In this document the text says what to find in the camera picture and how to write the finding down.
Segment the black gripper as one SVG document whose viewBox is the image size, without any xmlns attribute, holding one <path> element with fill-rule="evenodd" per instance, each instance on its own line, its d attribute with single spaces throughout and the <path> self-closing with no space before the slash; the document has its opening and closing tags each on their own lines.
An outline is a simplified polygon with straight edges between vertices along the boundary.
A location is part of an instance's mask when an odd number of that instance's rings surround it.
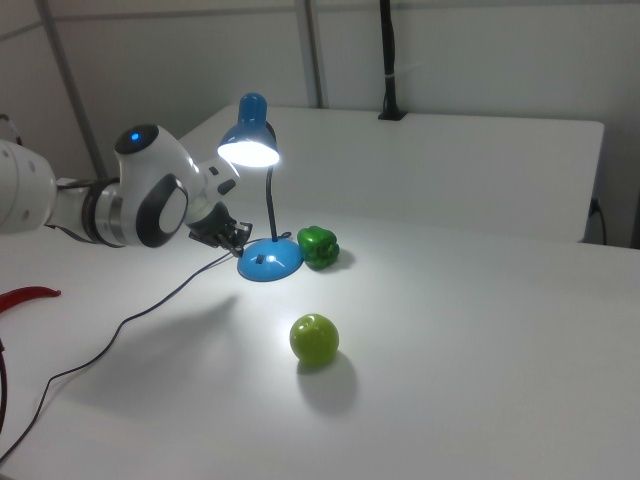
<svg viewBox="0 0 640 480">
<path fill-rule="evenodd" d="M 234 257 L 242 257 L 245 251 L 242 240 L 250 239 L 253 225 L 248 222 L 235 224 L 226 205 L 216 204 L 203 219 L 189 224 L 188 229 L 190 239 L 214 248 L 227 248 Z"/>
</svg>

